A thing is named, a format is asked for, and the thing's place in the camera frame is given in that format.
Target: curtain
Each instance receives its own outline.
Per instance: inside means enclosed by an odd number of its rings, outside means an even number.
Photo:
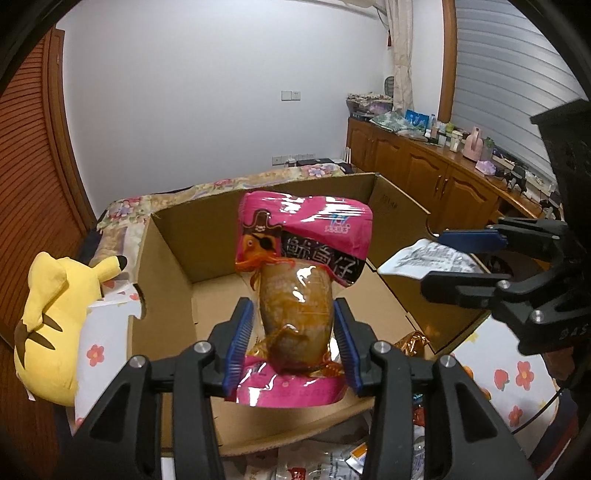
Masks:
[[[410,59],[413,51],[413,0],[386,0],[394,62],[394,106],[402,115],[413,109]]]

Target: pikachu plush toy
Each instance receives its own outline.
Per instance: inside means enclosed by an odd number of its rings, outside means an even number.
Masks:
[[[55,259],[41,252],[28,275],[29,296],[14,332],[14,364],[33,395],[74,405],[80,331],[86,309],[102,298],[100,284],[121,273],[122,256],[109,257],[90,268],[71,258]]]

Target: white wall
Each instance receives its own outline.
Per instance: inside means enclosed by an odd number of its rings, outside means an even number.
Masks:
[[[83,0],[58,27],[96,213],[269,170],[275,155],[340,156],[347,93],[383,90],[385,28],[334,0]],[[281,90],[301,101],[281,102]]]
[[[414,109],[437,115],[443,75],[443,2],[413,0]]]

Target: plush toy ear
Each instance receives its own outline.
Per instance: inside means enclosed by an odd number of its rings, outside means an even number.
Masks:
[[[27,332],[42,325],[41,314],[46,305],[55,298],[67,281],[66,269],[47,252],[41,252],[29,269],[29,296],[22,314]]]
[[[116,257],[108,257],[101,261],[98,265],[93,267],[97,278],[100,283],[110,280],[116,277],[127,265],[127,259],[123,255],[117,255]]]

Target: pink bottle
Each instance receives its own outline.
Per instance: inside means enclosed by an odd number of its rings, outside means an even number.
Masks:
[[[474,127],[472,133],[468,135],[468,138],[466,139],[463,154],[466,158],[469,158],[472,161],[480,161],[483,146],[484,142],[480,138],[480,129]]]

